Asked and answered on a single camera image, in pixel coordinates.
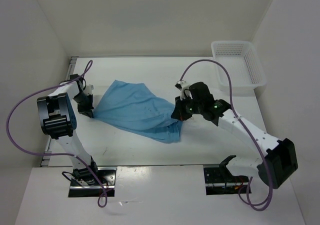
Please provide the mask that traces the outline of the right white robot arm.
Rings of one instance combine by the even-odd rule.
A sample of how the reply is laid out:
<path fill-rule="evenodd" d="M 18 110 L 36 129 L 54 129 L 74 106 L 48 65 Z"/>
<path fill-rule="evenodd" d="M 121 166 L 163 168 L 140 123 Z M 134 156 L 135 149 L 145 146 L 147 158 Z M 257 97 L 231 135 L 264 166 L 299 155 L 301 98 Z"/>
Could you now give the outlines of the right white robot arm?
<path fill-rule="evenodd" d="M 290 139 L 281 140 L 235 115 L 232 106 L 223 99 L 214 99 L 203 82 L 189 84 L 182 80 L 175 87 L 180 95 L 175 98 L 173 119 L 186 121 L 201 115 L 258 153 L 254 160 L 236 155 L 225 158 L 219 164 L 223 181 L 230 182 L 237 176 L 259 177 L 267 186 L 278 189 L 298 169 L 295 145 Z"/>

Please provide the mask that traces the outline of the light blue shorts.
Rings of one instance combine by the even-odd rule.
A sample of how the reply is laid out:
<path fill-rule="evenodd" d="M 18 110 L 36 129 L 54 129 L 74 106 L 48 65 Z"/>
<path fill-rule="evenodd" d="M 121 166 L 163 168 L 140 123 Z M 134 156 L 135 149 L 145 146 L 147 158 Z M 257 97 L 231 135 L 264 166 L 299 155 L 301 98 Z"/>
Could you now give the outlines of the light blue shorts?
<path fill-rule="evenodd" d="M 183 122 L 171 118 L 175 105 L 144 83 L 115 80 L 94 109 L 95 119 L 126 132 L 171 144 L 181 140 Z"/>

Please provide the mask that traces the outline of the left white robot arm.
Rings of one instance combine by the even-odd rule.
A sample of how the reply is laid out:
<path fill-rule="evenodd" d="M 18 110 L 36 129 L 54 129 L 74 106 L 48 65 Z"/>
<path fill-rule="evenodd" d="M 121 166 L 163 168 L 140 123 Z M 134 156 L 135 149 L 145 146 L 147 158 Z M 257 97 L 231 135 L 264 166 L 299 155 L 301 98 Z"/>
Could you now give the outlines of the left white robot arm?
<path fill-rule="evenodd" d="M 94 117 L 93 87 L 84 83 L 83 77 L 72 74 L 54 92 L 38 98 L 36 102 L 43 133 L 57 141 L 64 152 L 71 155 L 72 176 L 76 181 L 93 186 L 98 184 L 100 172 L 77 135 L 77 118 L 72 107 L 72 101 L 75 101 L 81 115 Z"/>

